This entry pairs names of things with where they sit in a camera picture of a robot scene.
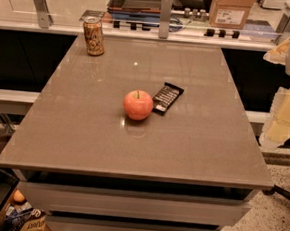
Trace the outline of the red apple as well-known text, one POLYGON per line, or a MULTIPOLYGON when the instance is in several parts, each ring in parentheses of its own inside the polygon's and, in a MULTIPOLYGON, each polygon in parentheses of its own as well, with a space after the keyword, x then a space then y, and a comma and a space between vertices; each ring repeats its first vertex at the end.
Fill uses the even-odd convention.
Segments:
POLYGON ((123 100, 124 111, 130 119, 140 121, 153 110, 153 100, 144 90, 130 91, 123 100))

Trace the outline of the orange soda can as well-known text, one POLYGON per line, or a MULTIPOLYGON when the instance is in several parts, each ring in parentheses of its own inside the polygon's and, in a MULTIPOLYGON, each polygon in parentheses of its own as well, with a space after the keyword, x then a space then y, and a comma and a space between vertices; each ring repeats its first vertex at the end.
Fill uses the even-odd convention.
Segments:
POLYGON ((103 55, 104 37, 100 18, 86 17, 83 21, 83 28, 87 53, 92 56, 103 55))

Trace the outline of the cardboard box with label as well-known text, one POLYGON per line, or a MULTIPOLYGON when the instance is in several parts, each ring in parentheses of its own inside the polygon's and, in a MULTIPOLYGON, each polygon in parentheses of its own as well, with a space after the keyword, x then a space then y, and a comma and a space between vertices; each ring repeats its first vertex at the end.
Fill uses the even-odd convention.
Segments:
POLYGON ((255 0, 212 0, 209 24, 212 27, 241 30, 255 0))

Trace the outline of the black snack bar wrapper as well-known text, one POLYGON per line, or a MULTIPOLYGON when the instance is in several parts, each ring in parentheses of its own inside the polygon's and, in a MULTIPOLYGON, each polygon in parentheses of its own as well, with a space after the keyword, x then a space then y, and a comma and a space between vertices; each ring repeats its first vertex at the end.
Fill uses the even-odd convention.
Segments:
POLYGON ((184 92, 183 88, 172 85, 166 82, 163 87, 152 98, 153 100, 153 112, 164 116, 166 111, 173 105, 177 98, 179 98, 184 92))

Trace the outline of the dark tray on counter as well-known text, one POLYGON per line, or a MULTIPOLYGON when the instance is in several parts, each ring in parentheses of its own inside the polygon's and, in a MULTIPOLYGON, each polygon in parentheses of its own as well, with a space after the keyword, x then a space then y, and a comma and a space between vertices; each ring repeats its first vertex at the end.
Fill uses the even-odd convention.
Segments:
POLYGON ((110 0, 107 8, 112 11, 159 13, 161 0, 110 0))

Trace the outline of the upper white drawer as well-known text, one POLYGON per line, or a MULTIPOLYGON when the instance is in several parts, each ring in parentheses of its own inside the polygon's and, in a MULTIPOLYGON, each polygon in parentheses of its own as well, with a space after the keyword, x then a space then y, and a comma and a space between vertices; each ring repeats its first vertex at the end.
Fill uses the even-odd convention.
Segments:
POLYGON ((250 206, 244 202, 21 182, 19 190, 49 212, 153 219, 204 225, 235 225, 250 206))

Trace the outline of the small orange fruit in bin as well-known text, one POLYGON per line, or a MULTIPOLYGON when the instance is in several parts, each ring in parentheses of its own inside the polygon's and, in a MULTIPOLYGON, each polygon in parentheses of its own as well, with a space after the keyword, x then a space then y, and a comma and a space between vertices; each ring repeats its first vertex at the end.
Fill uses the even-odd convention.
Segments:
POLYGON ((16 204, 22 204, 26 201, 26 198, 20 190, 16 190, 13 193, 13 200, 16 204))

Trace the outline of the snack bag in bin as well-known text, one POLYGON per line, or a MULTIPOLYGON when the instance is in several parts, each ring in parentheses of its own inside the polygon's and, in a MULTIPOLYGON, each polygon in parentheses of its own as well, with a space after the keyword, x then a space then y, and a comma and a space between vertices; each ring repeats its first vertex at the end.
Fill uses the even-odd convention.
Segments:
POLYGON ((43 231, 46 214, 27 202, 6 207, 2 231, 43 231))

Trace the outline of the middle metal rail bracket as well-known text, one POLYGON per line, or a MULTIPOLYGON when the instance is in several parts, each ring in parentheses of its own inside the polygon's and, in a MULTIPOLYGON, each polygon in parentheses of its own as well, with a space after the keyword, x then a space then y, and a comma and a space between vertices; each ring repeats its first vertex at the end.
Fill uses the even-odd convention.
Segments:
POLYGON ((169 21, 171 18, 172 0, 161 0, 158 37, 166 39, 169 34, 169 21))

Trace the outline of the left metal rail bracket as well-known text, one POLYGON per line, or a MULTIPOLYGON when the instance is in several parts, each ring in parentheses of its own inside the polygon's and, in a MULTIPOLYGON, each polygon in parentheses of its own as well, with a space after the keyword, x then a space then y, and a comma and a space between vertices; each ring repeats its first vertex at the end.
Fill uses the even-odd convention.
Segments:
POLYGON ((48 10, 47 1, 46 0, 33 0, 35 10, 37 13, 37 21, 41 28, 48 29, 52 26, 53 20, 51 18, 51 14, 48 10))

